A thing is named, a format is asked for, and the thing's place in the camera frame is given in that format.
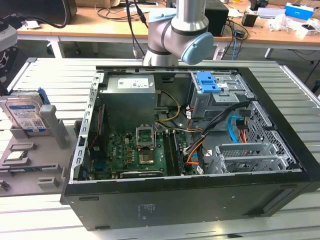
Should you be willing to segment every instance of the light blue robot arm cap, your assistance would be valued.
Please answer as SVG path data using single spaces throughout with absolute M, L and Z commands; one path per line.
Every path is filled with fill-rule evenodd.
M 205 32 L 198 36 L 184 50 L 181 60 L 189 65 L 200 63 L 214 47 L 214 36 L 210 32 Z
M 155 8 L 149 13 L 149 23 L 164 21 L 167 19 L 173 19 L 177 14 L 177 9 L 175 8 Z

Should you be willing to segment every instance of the motherboard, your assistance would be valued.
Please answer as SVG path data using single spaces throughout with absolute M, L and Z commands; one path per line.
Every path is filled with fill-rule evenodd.
M 95 180 L 106 180 L 192 175 L 192 169 L 185 167 L 182 157 L 187 146 L 184 132 L 150 135 L 140 131 L 138 134 L 138 138 L 136 132 L 109 134 L 106 157 L 92 161 L 91 176 Z M 153 141 L 154 146 L 141 147 Z

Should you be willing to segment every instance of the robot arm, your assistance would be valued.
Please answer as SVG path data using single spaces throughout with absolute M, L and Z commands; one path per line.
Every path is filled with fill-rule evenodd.
M 15 46 L 18 41 L 17 30 L 22 26 L 22 22 L 16 15 L 0 18 L 0 95 L 7 95 L 7 88 L 3 83 L 7 80 L 16 57 L 18 48 Z
M 178 59 L 195 65 L 213 48 L 208 32 L 206 0 L 177 0 L 177 8 L 162 8 L 149 16 L 148 51 L 144 66 L 174 66 Z

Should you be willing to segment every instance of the green circuit board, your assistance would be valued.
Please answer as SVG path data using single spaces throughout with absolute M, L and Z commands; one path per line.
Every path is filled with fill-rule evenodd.
M 117 173 L 130 171 L 160 171 L 168 176 L 164 150 L 164 132 L 157 132 L 154 150 L 137 149 L 136 133 L 111 133 L 108 138 L 106 158 L 92 162 L 91 170 L 97 180 L 113 179 Z M 176 135 L 179 150 L 187 146 L 185 134 Z M 150 134 L 139 136 L 139 142 L 152 141 Z

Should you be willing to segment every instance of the floor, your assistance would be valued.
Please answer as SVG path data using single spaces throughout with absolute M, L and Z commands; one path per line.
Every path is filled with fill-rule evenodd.
M 24 57 L 20 57 L 18 65 L 23 63 L 25 58 L 39 57 L 39 58 L 50 58 L 52 57 L 47 53 L 47 42 L 46 41 L 29 41 L 19 40 L 18 47 Z M 131 59 L 134 58 L 132 51 L 132 44 L 130 43 L 98 43 L 99 53 L 93 53 L 92 44 L 89 42 L 79 42 L 81 54 L 76 54 L 76 45 L 74 42 L 64 42 L 63 49 L 66 58 L 109 58 L 109 59 Z M 147 45 L 141 45 L 143 50 L 147 51 Z M 244 48 L 238 55 L 237 60 L 256 60 L 256 61 L 267 61 L 264 58 L 266 53 L 265 48 Z M 301 50 L 298 53 L 304 59 L 298 57 L 292 50 L 287 49 L 275 49 L 271 55 L 272 61 L 277 61 L 280 65 L 287 65 L 291 71 L 303 82 L 308 77 L 311 70 L 314 68 L 316 61 L 320 60 L 320 51 L 307 51 Z M 207 59 L 212 58 L 213 51 L 208 54 Z M 225 60 L 230 60 L 231 55 L 225 55 Z M 315 85 L 316 80 L 320 80 L 320 65 L 313 72 L 310 77 L 307 86 L 312 88 Z

